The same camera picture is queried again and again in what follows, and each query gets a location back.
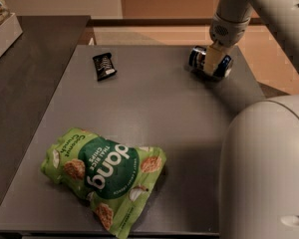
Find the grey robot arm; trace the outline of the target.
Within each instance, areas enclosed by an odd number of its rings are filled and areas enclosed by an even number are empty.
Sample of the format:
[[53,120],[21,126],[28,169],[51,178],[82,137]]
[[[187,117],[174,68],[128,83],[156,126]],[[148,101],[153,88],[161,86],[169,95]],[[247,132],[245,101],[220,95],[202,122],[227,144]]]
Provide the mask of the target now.
[[[257,13],[299,74],[299,0],[219,0],[212,74]],[[257,102],[231,123],[219,168],[220,239],[299,239],[299,95]]]

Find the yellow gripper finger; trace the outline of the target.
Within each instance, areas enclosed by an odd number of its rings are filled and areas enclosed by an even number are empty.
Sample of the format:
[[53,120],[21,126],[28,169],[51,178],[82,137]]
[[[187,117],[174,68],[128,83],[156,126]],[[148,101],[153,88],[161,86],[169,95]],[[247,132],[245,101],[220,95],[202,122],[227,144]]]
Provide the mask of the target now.
[[230,53],[230,49],[214,42],[206,47],[203,70],[212,76],[223,58]]

